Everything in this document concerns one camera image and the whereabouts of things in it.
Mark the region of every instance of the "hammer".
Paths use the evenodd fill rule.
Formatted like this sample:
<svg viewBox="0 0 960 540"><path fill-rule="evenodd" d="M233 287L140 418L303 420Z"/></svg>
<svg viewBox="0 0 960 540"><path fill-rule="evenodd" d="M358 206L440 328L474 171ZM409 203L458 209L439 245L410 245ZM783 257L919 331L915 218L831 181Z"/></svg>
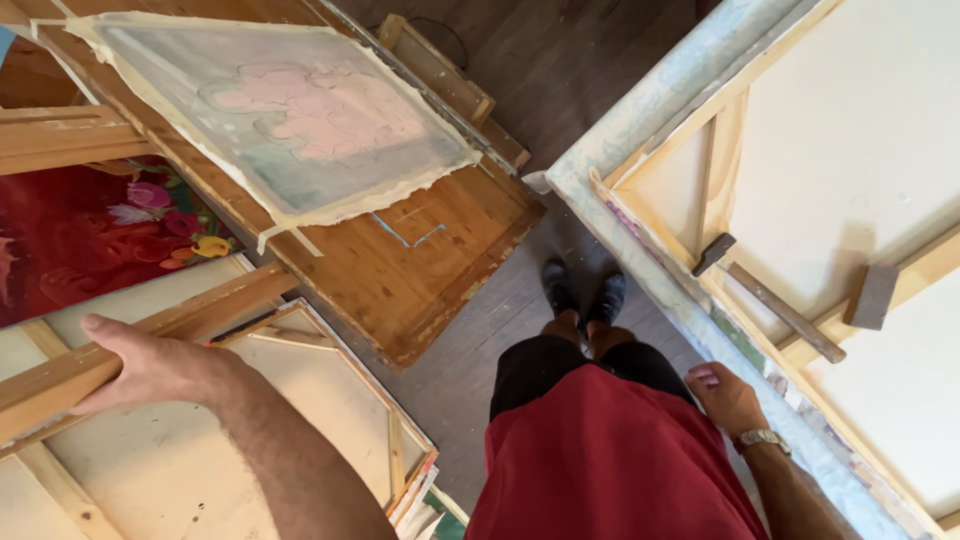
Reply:
<svg viewBox="0 0 960 540"><path fill-rule="evenodd" d="M790 307L781 297L774 294L772 290L753 277L742 266L726 257L727 250L735 243L736 238L730 233L721 233L717 236L700 255L700 261L693 267L693 276L700 277L710 266L720 261L720 266L727 270L727 274L731 278L737 280L750 291L750 294L753 294L757 300L760 300L762 304L782 319L787 326L809 342L824 358L834 364L846 358L847 353L843 349L837 347L836 343L830 341L830 338L826 337L823 332L811 325L796 309Z"/></svg>

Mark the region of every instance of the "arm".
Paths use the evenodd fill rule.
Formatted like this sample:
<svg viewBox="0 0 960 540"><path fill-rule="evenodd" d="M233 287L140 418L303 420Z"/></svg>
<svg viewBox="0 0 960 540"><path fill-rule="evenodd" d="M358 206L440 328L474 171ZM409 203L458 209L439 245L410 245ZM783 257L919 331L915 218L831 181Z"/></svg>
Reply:
<svg viewBox="0 0 960 540"><path fill-rule="evenodd" d="M204 405L256 475L280 538L396 540L353 468L240 356L152 337L99 315L87 315L83 326L120 356L124 369L70 412L172 401Z"/></svg>
<svg viewBox="0 0 960 540"><path fill-rule="evenodd" d="M690 370L686 383L707 417L731 438L749 430L768 430L756 392L719 362ZM772 443L747 447L743 458L754 474L774 540L842 539L827 511L804 485L797 465Z"/></svg>

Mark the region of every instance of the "painting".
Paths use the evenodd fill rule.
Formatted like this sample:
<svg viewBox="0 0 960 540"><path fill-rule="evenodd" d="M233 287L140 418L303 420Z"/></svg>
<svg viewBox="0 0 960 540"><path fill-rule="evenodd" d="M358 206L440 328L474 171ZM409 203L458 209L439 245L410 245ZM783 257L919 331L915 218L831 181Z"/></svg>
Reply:
<svg viewBox="0 0 960 540"><path fill-rule="evenodd" d="M0 176L0 328L241 249L159 156Z"/></svg>
<svg viewBox="0 0 960 540"><path fill-rule="evenodd" d="M371 50L331 28L129 12L67 28L280 229L384 209L481 157Z"/></svg>

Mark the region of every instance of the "red painting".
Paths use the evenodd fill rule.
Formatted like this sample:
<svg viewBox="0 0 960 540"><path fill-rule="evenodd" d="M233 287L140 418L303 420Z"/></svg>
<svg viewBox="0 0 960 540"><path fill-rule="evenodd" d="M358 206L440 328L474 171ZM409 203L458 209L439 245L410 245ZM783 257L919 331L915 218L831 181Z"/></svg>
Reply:
<svg viewBox="0 0 960 540"><path fill-rule="evenodd" d="M0 328L241 249L158 156L0 176Z"/></svg>

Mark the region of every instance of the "black shoe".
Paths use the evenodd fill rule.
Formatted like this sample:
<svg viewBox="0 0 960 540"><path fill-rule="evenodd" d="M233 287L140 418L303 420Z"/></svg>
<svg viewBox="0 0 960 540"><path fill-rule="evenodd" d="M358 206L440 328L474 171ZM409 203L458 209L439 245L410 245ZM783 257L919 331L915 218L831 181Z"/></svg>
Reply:
<svg viewBox="0 0 960 540"><path fill-rule="evenodd" d="M540 283L543 284L543 294L553 308L555 318L568 309L580 309L573 282L570 281L570 274L561 258L551 258L543 264L540 269Z"/></svg>
<svg viewBox="0 0 960 540"><path fill-rule="evenodd" d="M613 319L623 309L623 301L627 297L627 279L619 270L609 274L600 284L600 290L593 295L593 301L584 317L583 328L590 321L613 324Z"/></svg>

